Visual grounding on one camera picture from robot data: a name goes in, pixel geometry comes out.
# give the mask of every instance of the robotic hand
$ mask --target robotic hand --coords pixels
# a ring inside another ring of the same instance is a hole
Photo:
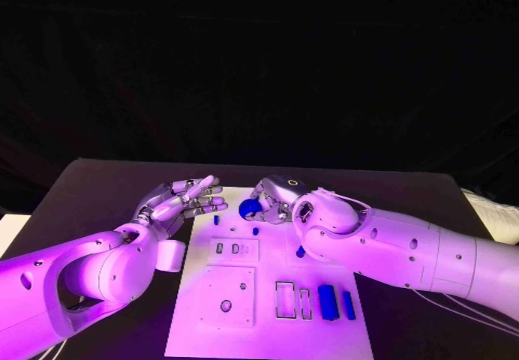
[[[335,260],[395,287],[459,296],[519,320],[518,246],[461,235],[322,188],[310,192],[287,176],[264,178],[251,200],[261,192],[270,209],[251,211],[244,218],[271,224],[293,221],[304,251],[316,260]]]
[[[0,262],[0,358],[27,359],[121,310],[154,269],[177,272],[185,243],[170,240],[186,218],[228,208],[212,175],[160,185],[134,218],[100,232]],[[69,308],[59,283],[84,301]]]

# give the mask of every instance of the table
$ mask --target table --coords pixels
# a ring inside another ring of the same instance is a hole
[[[79,159],[59,176],[2,258],[113,230],[128,222],[138,200],[162,182],[213,174],[222,185],[252,187],[273,173],[490,239],[457,183],[444,174]],[[189,241],[190,226],[188,222],[176,234],[180,241]],[[177,274],[156,271],[144,295],[66,342],[59,358],[162,359],[179,284]],[[435,307],[408,289],[359,274],[356,285],[375,359],[518,359],[519,340],[512,335]]]

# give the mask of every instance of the blue object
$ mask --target blue object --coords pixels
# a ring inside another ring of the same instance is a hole
[[[322,285],[317,288],[319,292],[319,302],[322,303],[322,318],[324,320],[337,320],[339,319],[339,308],[337,308],[337,299],[336,292],[333,291],[332,285]]]
[[[255,199],[247,199],[241,204],[239,204],[239,216],[245,219],[245,215],[249,212],[262,212],[262,204],[260,203],[258,200]]]
[[[352,294],[349,291],[343,292],[343,304],[346,305],[346,317],[348,320],[355,320],[355,311],[353,311],[353,303],[352,303]]]
[[[306,255],[306,249],[303,248],[303,245],[297,249],[296,256],[303,257]]]

